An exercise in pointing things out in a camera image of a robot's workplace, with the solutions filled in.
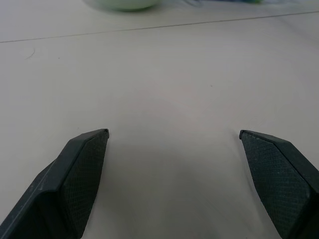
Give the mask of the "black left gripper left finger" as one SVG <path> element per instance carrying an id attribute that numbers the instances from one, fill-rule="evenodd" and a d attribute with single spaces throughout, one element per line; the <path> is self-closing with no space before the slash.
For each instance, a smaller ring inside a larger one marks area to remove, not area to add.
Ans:
<path id="1" fill-rule="evenodd" d="M 0 225 L 2 239 L 80 239 L 99 189 L 108 129 L 67 142 Z"/>

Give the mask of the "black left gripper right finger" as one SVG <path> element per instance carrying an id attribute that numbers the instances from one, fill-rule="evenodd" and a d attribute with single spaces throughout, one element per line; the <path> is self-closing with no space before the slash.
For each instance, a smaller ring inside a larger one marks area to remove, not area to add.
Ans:
<path id="1" fill-rule="evenodd" d="M 319 237 L 319 171 L 289 141 L 249 130 L 239 138 L 257 194 L 283 239 Z"/>

